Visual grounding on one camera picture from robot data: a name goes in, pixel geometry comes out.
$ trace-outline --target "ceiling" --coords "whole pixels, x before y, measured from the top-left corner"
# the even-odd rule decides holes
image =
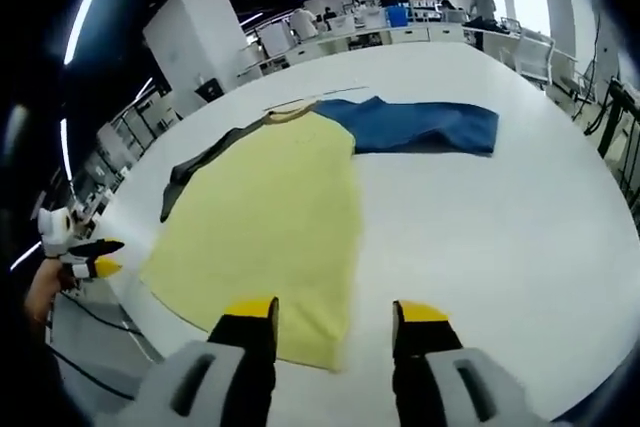
[[[41,126],[32,157],[49,179],[59,162],[56,123],[69,119],[72,166],[79,166],[97,129],[150,77],[160,77],[144,46],[142,28],[166,0],[94,0],[73,62],[62,59],[81,0],[9,0],[7,43],[10,94]],[[277,14],[294,0],[231,0],[241,20],[256,12]]]

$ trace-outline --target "laboratory workstation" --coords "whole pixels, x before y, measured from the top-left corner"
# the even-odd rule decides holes
[[[633,1],[45,4],[2,131],[21,423],[640,425]]]

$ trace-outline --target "white table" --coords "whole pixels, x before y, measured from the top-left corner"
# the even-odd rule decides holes
[[[111,278],[123,307],[165,356],[205,339],[137,277],[162,230],[171,168],[270,106],[361,86],[368,88],[332,97],[492,109],[500,114],[496,151],[354,157],[365,229],[346,371],[278,362],[270,424],[397,425],[391,302],[398,298],[448,312],[465,346],[483,349],[522,382],[535,412],[563,413],[630,351],[640,319],[640,243],[613,177],[567,116],[464,44],[373,47],[306,62],[232,91],[164,134],[97,229],[126,242],[118,253],[124,269]]]

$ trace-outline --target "human hand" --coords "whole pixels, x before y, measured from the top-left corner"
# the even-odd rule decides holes
[[[44,324],[55,295],[75,285],[76,280],[63,270],[60,260],[45,259],[31,282],[24,302],[30,320]]]

